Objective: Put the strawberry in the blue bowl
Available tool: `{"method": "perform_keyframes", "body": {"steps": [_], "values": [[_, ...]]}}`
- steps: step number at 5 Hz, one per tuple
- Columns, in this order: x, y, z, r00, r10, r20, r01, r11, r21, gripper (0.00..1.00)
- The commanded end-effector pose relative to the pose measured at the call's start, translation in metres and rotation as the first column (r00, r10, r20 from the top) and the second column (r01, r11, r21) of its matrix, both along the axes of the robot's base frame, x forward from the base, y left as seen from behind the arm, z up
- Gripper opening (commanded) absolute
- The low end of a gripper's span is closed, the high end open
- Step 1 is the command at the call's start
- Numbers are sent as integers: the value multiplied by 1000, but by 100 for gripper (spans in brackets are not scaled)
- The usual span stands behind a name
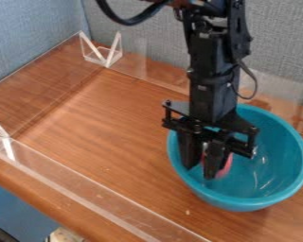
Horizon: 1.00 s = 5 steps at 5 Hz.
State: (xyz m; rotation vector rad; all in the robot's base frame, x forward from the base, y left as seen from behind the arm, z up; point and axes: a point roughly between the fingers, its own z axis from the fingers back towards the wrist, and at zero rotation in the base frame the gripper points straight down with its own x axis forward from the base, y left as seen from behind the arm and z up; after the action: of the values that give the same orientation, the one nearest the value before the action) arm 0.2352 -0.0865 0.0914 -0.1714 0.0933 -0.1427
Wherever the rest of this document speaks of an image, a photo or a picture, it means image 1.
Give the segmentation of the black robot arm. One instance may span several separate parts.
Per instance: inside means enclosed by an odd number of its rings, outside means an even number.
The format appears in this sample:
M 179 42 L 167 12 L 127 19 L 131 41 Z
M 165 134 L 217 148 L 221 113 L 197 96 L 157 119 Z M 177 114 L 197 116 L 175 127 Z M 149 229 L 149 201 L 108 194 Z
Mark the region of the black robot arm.
M 260 129 L 238 115 L 244 58 L 253 38 L 248 31 L 245 0 L 146 0 L 151 5 L 135 16 L 121 17 L 106 0 L 96 3 L 106 16 L 135 26 L 165 7 L 174 8 L 183 24 L 190 54 L 190 100 L 163 102 L 163 127 L 178 136 L 182 164 L 203 165 L 203 177 L 215 179 L 240 154 L 254 156 Z

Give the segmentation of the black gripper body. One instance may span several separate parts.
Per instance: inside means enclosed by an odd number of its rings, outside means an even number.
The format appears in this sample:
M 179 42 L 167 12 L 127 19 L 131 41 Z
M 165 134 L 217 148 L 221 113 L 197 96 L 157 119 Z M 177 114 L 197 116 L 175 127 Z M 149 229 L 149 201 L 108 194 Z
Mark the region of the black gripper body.
M 238 114 L 241 70 L 225 75 L 198 78 L 190 75 L 191 90 L 187 101 L 163 102 L 166 116 L 163 127 L 199 136 L 206 151 L 218 151 L 224 158 L 237 153 L 253 157 L 260 129 Z

